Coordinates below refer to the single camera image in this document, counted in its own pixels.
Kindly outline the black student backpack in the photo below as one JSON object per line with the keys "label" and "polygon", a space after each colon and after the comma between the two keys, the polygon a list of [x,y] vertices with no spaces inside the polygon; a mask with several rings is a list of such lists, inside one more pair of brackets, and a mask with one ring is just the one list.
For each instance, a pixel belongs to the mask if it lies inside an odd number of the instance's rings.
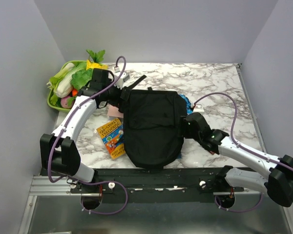
{"label": "black student backpack", "polygon": [[187,103],[176,91],[135,89],[145,78],[141,76],[121,94],[124,147],[136,167],[161,169],[181,153],[184,139],[179,126],[187,115]]}

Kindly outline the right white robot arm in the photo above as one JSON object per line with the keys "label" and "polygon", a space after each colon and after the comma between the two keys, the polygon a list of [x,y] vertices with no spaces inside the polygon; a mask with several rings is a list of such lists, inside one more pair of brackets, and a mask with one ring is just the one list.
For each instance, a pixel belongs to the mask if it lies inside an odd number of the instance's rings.
{"label": "right white robot arm", "polygon": [[248,188],[267,195],[280,206],[293,204],[293,157],[270,155],[238,142],[222,130],[211,129],[200,113],[181,117],[179,132],[184,138],[194,139],[206,151],[230,157],[251,169],[224,167],[215,178],[217,189]]}

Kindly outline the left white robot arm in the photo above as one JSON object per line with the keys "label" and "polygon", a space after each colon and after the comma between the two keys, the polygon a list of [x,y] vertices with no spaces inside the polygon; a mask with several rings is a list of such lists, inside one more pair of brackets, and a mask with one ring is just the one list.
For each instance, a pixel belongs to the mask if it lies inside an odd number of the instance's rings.
{"label": "left white robot arm", "polygon": [[81,162],[76,140],[86,121],[101,102],[117,103],[123,90],[124,70],[94,69],[92,78],[81,88],[72,109],[63,122],[51,133],[40,139],[42,167],[47,170],[49,181],[55,183],[52,173],[60,178],[70,177],[82,181],[82,187],[89,193],[98,189],[95,169]]}

